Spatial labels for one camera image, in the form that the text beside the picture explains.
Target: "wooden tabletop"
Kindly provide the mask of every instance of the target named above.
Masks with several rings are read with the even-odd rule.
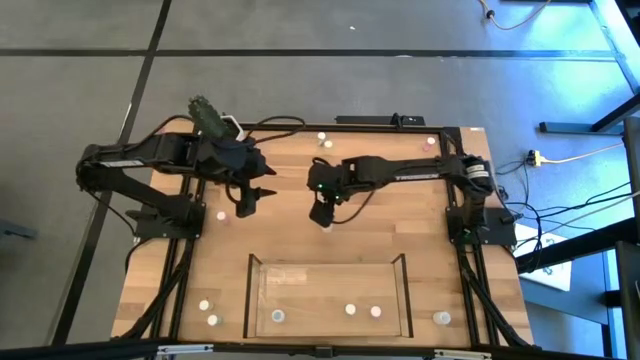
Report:
[[[191,132],[191,129],[190,122],[174,121],[165,131]],[[490,159],[484,129],[462,128],[461,132],[465,152]],[[256,131],[252,136],[273,134]],[[435,157],[440,155],[439,144],[425,151],[423,145],[428,135],[424,134],[336,132],[328,133],[333,147],[327,149],[318,146],[316,135],[302,132],[259,145],[278,175],[261,177],[252,185],[276,190],[278,194],[259,200],[256,214],[250,217],[233,217],[233,204],[224,191],[207,185],[205,228],[195,246],[179,338],[265,344],[469,346],[460,273],[446,230],[444,209],[448,200],[444,181],[386,186],[376,192],[355,220],[334,225],[328,233],[308,218],[313,193],[306,187],[306,177],[312,157],[322,157],[334,165],[341,159],[361,155],[379,155],[388,160]],[[157,172],[151,179],[153,187],[167,194],[177,194],[180,184],[180,176]],[[353,214],[365,197],[366,194],[357,194],[348,203],[337,206],[336,220]],[[495,195],[487,204],[499,206]],[[231,216],[227,224],[216,219],[218,211]],[[114,336],[127,331],[156,295],[167,247],[166,239],[152,240],[133,254],[113,326]],[[492,299],[518,334],[532,342],[513,258],[499,246],[484,246],[483,250]],[[405,254],[414,337],[243,338],[247,260],[251,253],[265,263],[282,264],[389,263]],[[199,303],[205,299],[212,309],[202,311]],[[482,306],[477,299],[475,303],[480,338],[486,343]],[[168,333],[172,308],[170,298],[161,334]],[[434,323],[432,317],[438,311],[451,314],[449,325]],[[222,324],[209,326],[207,317],[211,314],[221,316]]]

